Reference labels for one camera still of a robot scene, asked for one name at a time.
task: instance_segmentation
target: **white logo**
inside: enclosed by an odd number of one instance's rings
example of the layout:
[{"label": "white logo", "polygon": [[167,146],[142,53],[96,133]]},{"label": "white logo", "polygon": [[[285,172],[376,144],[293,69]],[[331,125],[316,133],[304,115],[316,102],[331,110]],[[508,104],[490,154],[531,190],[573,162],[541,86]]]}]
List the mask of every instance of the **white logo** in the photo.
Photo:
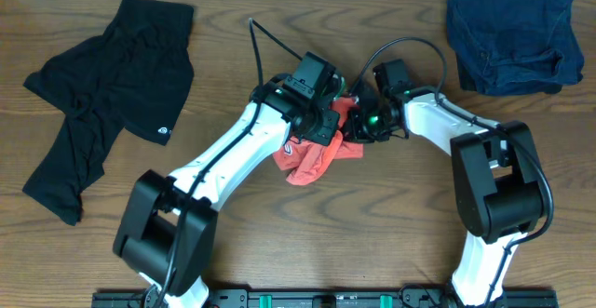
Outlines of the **white logo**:
[{"label": "white logo", "polygon": [[284,145],[283,152],[285,152],[287,155],[291,155],[291,145],[289,145],[289,144]]}]

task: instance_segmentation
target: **folded blue cloth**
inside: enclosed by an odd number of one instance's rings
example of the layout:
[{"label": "folded blue cloth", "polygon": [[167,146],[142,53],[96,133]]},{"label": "folded blue cloth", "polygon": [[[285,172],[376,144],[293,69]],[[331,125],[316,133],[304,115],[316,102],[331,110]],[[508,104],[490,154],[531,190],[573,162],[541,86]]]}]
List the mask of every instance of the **folded blue cloth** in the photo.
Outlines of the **folded blue cloth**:
[{"label": "folded blue cloth", "polygon": [[558,93],[582,79],[573,0],[449,0],[447,34],[462,89]]}]

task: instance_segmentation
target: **black garment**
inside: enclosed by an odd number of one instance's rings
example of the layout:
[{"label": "black garment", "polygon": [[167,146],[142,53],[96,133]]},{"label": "black garment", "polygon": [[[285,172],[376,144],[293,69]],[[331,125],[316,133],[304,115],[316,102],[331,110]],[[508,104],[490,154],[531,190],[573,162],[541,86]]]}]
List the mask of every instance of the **black garment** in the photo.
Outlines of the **black garment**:
[{"label": "black garment", "polygon": [[573,0],[449,0],[447,33],[462,89],[505,96],[558,93],[581,81]]},{"label": "black garment", "polygon": [[186,48],[193,8],[122,0],[103,35],[50,59],[25,86],[62,110],[58,138],[23,191],[75,225],[81,192],[103,175],[125,127],[165,145],[186,101],[193,67]]}]

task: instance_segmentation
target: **red cloth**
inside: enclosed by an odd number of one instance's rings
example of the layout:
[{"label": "red cloth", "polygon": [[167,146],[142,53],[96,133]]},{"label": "red cloth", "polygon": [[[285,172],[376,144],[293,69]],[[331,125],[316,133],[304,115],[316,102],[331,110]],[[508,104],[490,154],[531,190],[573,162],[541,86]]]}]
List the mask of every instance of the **red cloth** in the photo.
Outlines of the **red cloth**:
[{"label": "red cloth", "polygon": [[[339,127],[347,119],[347,111],[355,107],[352,99],[339,98],[332,103],[332,109],[339,113]],[[304,186],[317,180],[325,173],[333,159],[361,158],[364,156],[364,145],[344,141],[344,135],[335,131],[329,146],[315,144],[312,141],[298,143],[295,137],[273,154],[273,158],[281,170],[294,168],[287,181],[293,185]]]}]

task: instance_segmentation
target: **wooden table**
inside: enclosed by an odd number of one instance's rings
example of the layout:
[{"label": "wooden table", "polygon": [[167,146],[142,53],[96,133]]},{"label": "wooden table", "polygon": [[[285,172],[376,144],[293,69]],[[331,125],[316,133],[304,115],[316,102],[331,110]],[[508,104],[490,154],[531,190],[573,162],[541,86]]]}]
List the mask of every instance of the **wooden table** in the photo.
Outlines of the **wooden table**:
[{"label": "wooden table", "polygon": [[[552,286],[562,307],[596,301],[596,0],[575,0],[573,26],[585,78],[560,94],[487,98],[457,84],[445,37],[446,0],[167,0],[196,6],[188,48],[195,81],[169,144],[122,131],[105,176],[83,193],[85,217],[62,223],[21,188],[46,155],[63,114],[22,86],[50,57],[101,34],[120,0],[1,0],[0,306],[89,307],[98,288],[146,284],[112,253],[133,183],[203,152],[237,120],[256,85],[247,18],[301,53],[314,51],[354,79],[384,42],[417,35],[449,59],[446,93],[477,114],[531,128],[555,194],[548,234],[521,247],[508,286]],[[259,34],[265,76],[292,72],[292,56]],[[417,81],[435,84],[440,63],[407,43]],[[450,158],[428,141],[369,145],[361,160],[334,162],[316,183],[285,182],[271,158],[220,215],[210,282],[253,288],[396,288],[443,284],[459,263],[465,229],[454,203]]]}]

